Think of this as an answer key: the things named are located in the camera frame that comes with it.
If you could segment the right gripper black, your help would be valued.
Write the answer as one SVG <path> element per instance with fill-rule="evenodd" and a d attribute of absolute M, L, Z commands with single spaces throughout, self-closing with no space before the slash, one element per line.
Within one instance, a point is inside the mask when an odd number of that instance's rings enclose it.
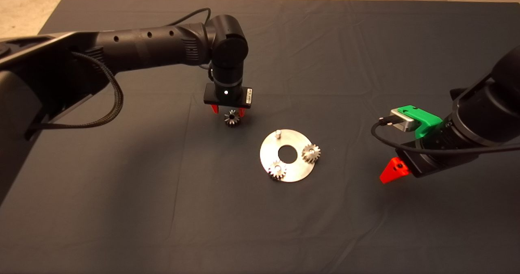
<path fill-rule="evenodd" d="M 398 157 L 385 166 L 379 179 L 386 184 L 412 174 L 416 178 L 435 174 L 478 159 L 478 155 L 425 155 L 396 149 Z"/>

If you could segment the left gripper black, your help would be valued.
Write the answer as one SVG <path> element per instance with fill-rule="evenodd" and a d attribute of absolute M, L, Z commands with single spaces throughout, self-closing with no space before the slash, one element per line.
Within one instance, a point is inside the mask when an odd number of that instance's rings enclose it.
<path fill-rule="evenodd" d="M 244 117 L 246 109 L 252 106 L 253 89 L 241 85 L 222 86 L 207 83 L 203 93 L 203 102 L 210 105 L 214 114 L 219 114 L 219 106 L 230 106 L 238 109 L 239 117 Z"/>

